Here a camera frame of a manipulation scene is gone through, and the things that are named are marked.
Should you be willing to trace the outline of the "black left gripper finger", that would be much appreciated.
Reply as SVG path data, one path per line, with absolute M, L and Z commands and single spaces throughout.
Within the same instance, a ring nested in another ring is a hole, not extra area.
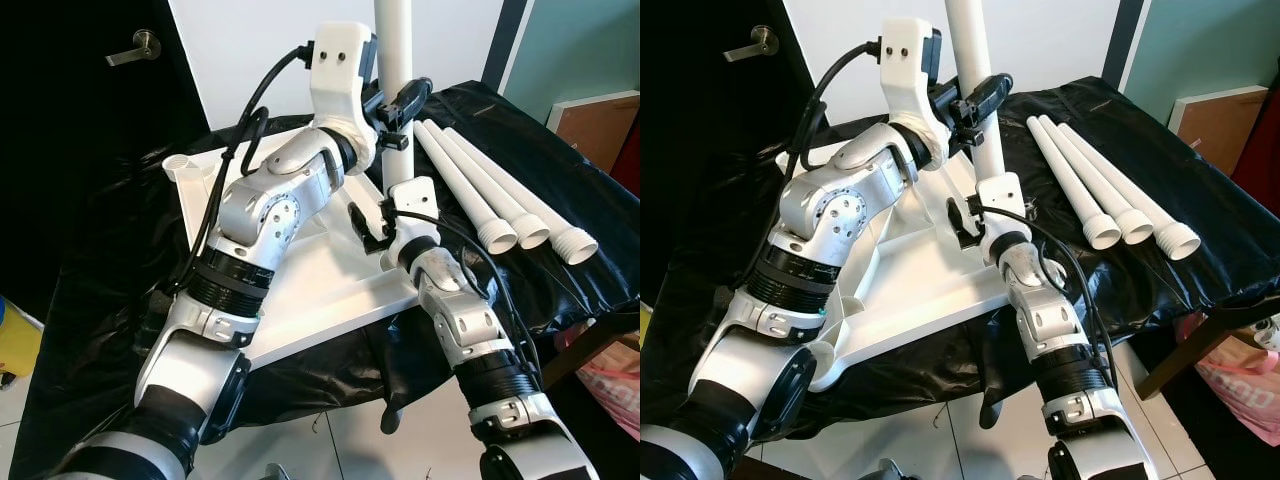
M 984 78 L 965 99 L 957 101 L 959 124 L 980 125 L 988 116 L 997 113 L 1011 88 L 1012 77 L 1009 73 Z
M 390 102 L 390 125 L 408 125 L 424 109 L 433 91 L 433 81 L 419 77 L 406 83 Z

